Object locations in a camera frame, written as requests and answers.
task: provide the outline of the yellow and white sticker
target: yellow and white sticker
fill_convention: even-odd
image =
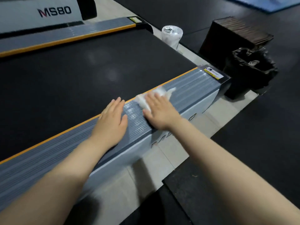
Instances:
[[[212,75],[217,80],[224,77],[222,74],[218,73],[217,71],[213,70],[211,67],[207,67],[204,69],[205,72],[207,72],[209,75]]]
[[[135,23],[141,23],[141,20],[139,20],[137,17],[130,17],[130,19]]]

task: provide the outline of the white container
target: white container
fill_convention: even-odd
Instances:
[[[183,30],[180,27],[168,25],[161,30],[161,40],[177,50],[179,41],[183,35]]]

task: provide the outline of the forearm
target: forearm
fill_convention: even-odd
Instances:
[[[171,132],[205,171],[243,224],[296,224],[299,210],[259,175],[199,132],[187,120]]]
[[[30,190],[0,213],[0,224],[63,224],[106,148],[82,142]]]

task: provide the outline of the person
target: person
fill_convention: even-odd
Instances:
[[[239,224],[300,224],[300,210],[257,173],[207,138],[158,94],[145,96],[150,124],[170,131],[211,181]],[[112,100],[91,136],[0,213],[0,224],[63,224],[94,166],[124,136],[125,101]]]

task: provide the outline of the gray ribbed side rail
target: gray ribbed side rail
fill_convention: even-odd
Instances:
[[[50,43],[58,40],[87,35],[132,24],[134,24],[134,22],[132,22],[130,19],[122,17],[91,24],[65,27],[40,33],[1,39],[0,52]]]
[[[220,83],[198,68],[165,84],[164,87],[167,90],[177,88],[170,101],[182,113],[219,89]],[[128,128],[125,136],[117,146],[101,158],[96,168],[152,133],[152,128],[135,101],[125,104],[124,113],[128,115]],[[1,164],[0,211],[62,161],[78,144],[87,139],[96,121],[97,119],[93,119]]]

